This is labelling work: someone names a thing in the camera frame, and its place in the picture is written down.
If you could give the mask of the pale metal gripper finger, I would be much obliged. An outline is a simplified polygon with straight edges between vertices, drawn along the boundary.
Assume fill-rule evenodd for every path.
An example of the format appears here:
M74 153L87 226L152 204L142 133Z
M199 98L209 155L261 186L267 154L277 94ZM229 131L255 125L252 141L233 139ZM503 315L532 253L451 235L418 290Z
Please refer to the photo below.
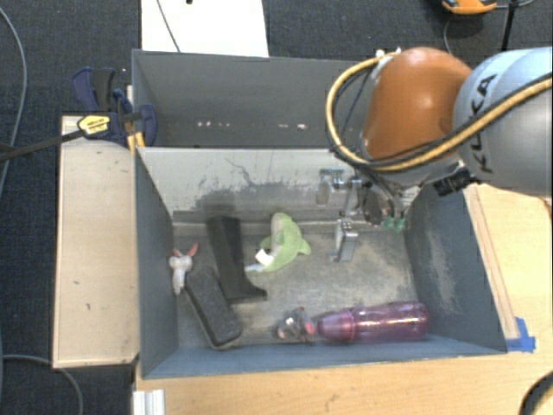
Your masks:
M319 184L316 190L318 205L327 204L332 194L346 189L344 172L345 170L340 168L323 168L319 171Z
M358 237L359 233L350 220L337 220L334 248L327 253L329 259L336 263L352 261Z

